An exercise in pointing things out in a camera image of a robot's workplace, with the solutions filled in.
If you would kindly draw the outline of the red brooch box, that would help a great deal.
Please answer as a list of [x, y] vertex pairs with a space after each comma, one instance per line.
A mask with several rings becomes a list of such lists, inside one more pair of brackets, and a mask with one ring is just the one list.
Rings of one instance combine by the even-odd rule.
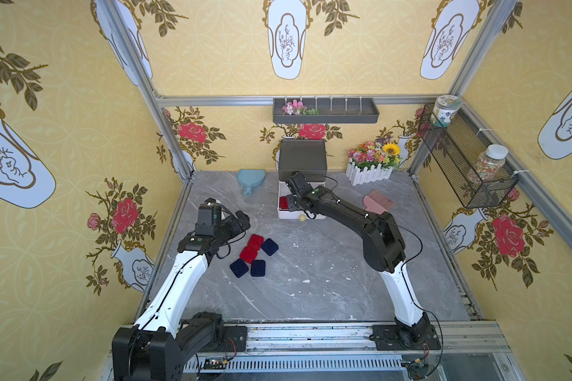
[[258, 250], [250, 246], [246, 246], [241, 251], [239, 258], [247, 264], [252, 264], [257, 259]]
[[258, 251], [264, 244], [265, 238], [257, 234], [252, 234], [249, 238], [247, 246], [255, 251]]
[[278, 208], [280, 211], [289, 211], [289, 201], [287, 196], [279, 198]]

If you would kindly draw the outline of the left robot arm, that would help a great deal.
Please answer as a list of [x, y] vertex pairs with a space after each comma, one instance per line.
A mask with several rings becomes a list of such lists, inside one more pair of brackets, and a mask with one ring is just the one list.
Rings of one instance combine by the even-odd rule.
[[194, 230], [183, 238], [170, 273], [146, 311], [112, 341], [116, 380], [179, 380], [189, 360], [202, 349], [236, 352], [225, 334], [221, 314], [201, 312], [180, 325], [195, 286], [219, 249], [250, 228], [249, 216], [231, 212], [213, 198], [198, 209]]

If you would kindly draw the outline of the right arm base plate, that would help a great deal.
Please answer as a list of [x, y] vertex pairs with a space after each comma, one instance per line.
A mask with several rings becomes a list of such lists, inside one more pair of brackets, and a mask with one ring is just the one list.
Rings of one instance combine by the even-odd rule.
[[378, 351], [423, 351], [426, 348], [437, 351], [443, 347], [433, 325], [422, 329], [406, 325], [373, 325], [369, 339]]

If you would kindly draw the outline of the three-drawer storage cabinet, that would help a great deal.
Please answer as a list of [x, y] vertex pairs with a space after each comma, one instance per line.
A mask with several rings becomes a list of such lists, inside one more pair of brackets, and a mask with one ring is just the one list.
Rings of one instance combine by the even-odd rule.
[[305, 219], [303, 211], [297, 210], [289, 180], [299, 175], [310, 187], [326, 183], [327, 151], [326, 141], [283, 138], [276, 154], [278, 172], [277, 216], [281, 220]]

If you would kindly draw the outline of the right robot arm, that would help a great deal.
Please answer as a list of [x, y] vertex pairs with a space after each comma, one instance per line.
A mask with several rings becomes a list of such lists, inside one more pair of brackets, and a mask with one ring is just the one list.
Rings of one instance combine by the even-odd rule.
[[339, 198], [333, 190], [313, 187], [299, 172], [290, 177], [287, 186], [303, 212], [331, 218], [362, 238], [365, 262], [380, 273], [392, 300], [399, 338], [407, 348], [423, 341], [432, 324], [410, 286], [406, 244], [392, 214], [364, 211]]

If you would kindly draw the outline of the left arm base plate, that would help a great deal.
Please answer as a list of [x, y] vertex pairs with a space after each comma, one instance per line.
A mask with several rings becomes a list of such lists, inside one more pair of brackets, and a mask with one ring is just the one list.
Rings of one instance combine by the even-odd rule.
[[223, 339], [220, 341], [222, 345], [219, 352], [223, 351], [227, 354], [246, 351], [248, 337], [248, 329], [244, 325], [225, 325], [223, 327]]

